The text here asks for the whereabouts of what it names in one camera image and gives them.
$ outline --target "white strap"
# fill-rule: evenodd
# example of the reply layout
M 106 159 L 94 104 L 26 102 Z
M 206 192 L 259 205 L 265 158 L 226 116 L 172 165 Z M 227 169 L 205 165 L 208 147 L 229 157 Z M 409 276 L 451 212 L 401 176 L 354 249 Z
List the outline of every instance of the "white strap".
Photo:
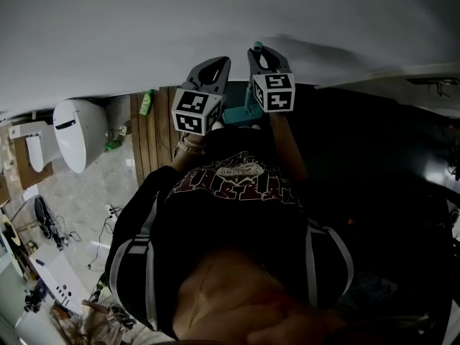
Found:
M 353 281 L 353 276 L 354 276 L 353 259 L 351 258 L 350 252 L 346 248 L 344 241 L 336 233 L 336 231 L 330 227 L 325 227 L 324 230 L 327 231 L 331 235 L 332 239 L 335 241 L 335 243 L 337 244 L 337 247 L 342 253 L 343 258 L 345 259 L 348 278 L 346 281 L 345 290 L 342 293 L 342 295 L 344 295 L 350 288 L 351 281 Z M 315 255 L 313 253 L 313 244 L 311 240 L 312 233 L 324 234 L 324 232 L 322 232 L 321 230 L 314 229 L 309 224 L 307 228 L 307 236 L 305 238 L 305 265 L 307 268 L 308 300 L 310 301 L 311 305 L 317 307 L 318 306 L 318 287 L 316 283 Z
M 153 222 L 155 221 L 155 218 L 157 217 L 157 201 L 158 201 L 159 194 L 160 192 L 157 193 L 157 197 L 155 198 L 155 202 L 153 203 L 149 216 L 145 220 L 144 225 L 142 225 L 141 232 L 140 232 L 141 235 L 150 235 L 150 230 L 152 229 Z
M 145 307 L 147 310 L 147 320 L 152 325 L 154 331 L 158 331 L 153 260 L 153 246 L 152 242 L 149 241 L 149 250 L 147 251 L 147 266 L 145 267 Z
M 118 280 L 118 271 L 120 270 L 121 260 L 131 243 L 132 239 L 126 240 L 116 251 L 114 260 L 112 261 L 112 266 L 110 267 L 110 276 L 109 276 L 109 285 L 112 295 L 114 296 L 115 300 L 119 305 L 123 307 L 121 304 L 120 298 L 118 296 L 118 288 L 116 287 L 117 280 Z
M 332 236 L 332 239 L 336 242 L 337 247 L 340 249 L 340 253 L 342 253 L 343 258 L 345 259 L 348 278 L 346 280 L 345 290 L 342 293 L 342 295 L 340 295 L 340 296 L 343 296 L 350 288 L 351 281 L 353 281 L 353 276 L 354 276 L 353 259 L 351 258 L 351 254 L 348 248 L 346 247 L 344 241 L 341 239 L 340 235 L 338 235 L 336 231 L 330 227 L 325 227 L 324 229 L 327 230 L 329 234 Z

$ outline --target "cable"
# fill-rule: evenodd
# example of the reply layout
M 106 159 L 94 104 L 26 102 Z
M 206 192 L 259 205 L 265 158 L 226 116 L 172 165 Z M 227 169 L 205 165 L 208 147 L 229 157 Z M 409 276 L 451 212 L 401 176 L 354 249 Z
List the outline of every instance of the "cable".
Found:
M 100 281 L 100 279 L 98 279 L 98 282 L 94 285 L 93 290 L 91 291 L 90 298 L 91 298 L 91 297 L 93 296 L 93 294 L 96 292 L 96 289 L 97 289 L 97 287 L 98 287 L 99 281 Z
M 96 233 L 96 234 L 99 234 L 99 233 L 100 233 L 100 231 L 98 231 L 98 230 L 93 230 L 91 227 L 89 227 L 88 224 L 85 224 L 84 222 L 73 222 L 72 224 L 74 224 L 74 225 L 84 225 L 84 226 L 86 226 L 88 229 L 90 229 L 93 233 Z
M 56 226 L 59 228 L 61 234 L 62 234 L 64 237 L 72 238 L 72 239 L 75 240 L 77 243 L 78 243 L 78 242 L 81 242 L 81 236 L 78 234 L 78 232 L 76 232 L 76 231 L 71 231 L 69 234 L 67 234 L 67 233 L 65 232 L 65 227 L 66 227 L 66 225 L 65 225 L 65 219 L 64 219 L 62 216 L 55 215 L 55 214 L 54 214 L 53 212 L 51 212 L 50 210 L 48 210 L 48 213 L 49 213 L 49 215 L 50 215 L 50 217 L 51 217 L 51 221 L 54 223 L 54 225 L 56 225 Z M 64 226 L 64 230 L 62 230 L 61 227 L 60 227 L 59 220 L 58 220 L 59 218 L 62 219 L 62 224 L 63 224 L 63 226 Z
M 101 232 L 99 233 L 98 246 L 97 246 L 97 248 L 96 248 L 96 257 L 88 264 L 88 266 L 86 266 L 86 267 L 88 268 L 88 270 L 90 270 L 90 271 L 95 271 L 95 270 L 92 269 L 91 265 L 92 265 L 92 264 L 98 259 L 98 257 L 99 257 L 99 247 L 101 246 L 101 237 L 102 237 L 102 234 L 103 234 L 105 231 L 107 232 L 107 234 L 110 234 L 110 235 L 113 235 L 113 234 L 114 234 L 114 229 L 112 228 L 111 225 L 109 225 L 109 224 L 107 223 L 107 221 L 108 221 L 109 219 L 111 219 L 111 218 L 112 218 L 112 216 L 108 216 L 108 217 L 105 219 L 105 221 L 103 222 Z M 107 231 L 107 226 L 110 227 L 111 232 Z

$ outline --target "wooden wall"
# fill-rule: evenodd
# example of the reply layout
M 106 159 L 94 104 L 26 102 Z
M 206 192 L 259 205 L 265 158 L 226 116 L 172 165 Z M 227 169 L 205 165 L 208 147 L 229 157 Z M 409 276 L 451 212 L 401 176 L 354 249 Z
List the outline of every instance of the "wooden wall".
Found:
M 179 142 L 180 132 L 174 128 L 171 108 L 177 87 L 161 87 L 153 94 L 147 116 L 140 115 L 144 93 L 131 95 L 131 127 L 137 183 L 159 167 L 170 165 Z

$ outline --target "gray floor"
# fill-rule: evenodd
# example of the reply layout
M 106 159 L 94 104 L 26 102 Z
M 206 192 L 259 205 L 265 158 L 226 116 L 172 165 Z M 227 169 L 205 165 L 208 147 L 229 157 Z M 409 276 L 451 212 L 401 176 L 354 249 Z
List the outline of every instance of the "gray floor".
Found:
M 101 102 L 106 108 L 109 128 L 117 129 L 129 120 L 129 97 L 119 96 Z M 105 205 L 125 206 L 137 190 L 137 182 L 133 173 L 134 160 L 132 154 L 132 138 L 125 137 L 120 148 L 103 153 L 98 160 L 81 174 L 72 172 L 64 160 L 58 159 L 52 163 L 54 175 L 38 184 L 40 195 L 45 199 L 49 209 L 56 215 L 60 228 L 68 234 L 76 231 L 81 241 L 70 240 L 65 249 L 72 268 L 79 276 L 86 289 L 91 292 L 97 279 L 104 269 L 107 249 L 98 250 L 98 259 L 91 270 L 88 263 L 96 257 L 96 245 L 99 234 L 108 216 Z M 8 216 L 12 216 L 22 204 L 20 198 L 14 198 L 6 207 Z M 18 227 L 34 221 L 33 202 L 30 200 L 14 219 Z M 46 240 L 38 228 L 20 234 L 23 241 L 31 239 L 37 245 L 54 242 Z M 111 235 L 102 233 L 101 242 L 111 243 Z

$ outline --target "hair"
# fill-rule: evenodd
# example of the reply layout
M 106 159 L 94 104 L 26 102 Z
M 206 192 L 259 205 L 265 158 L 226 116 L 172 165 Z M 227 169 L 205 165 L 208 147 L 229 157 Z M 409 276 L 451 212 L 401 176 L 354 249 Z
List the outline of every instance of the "hair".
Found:
M 120 344 L 123 332 L 119 323 L 107 321 L 106 314 L 91 309 L 83 318 L 74 315 L 62 319 L 58 313 L 51 311 L 52 322 L 67 345 L 112 345 Z

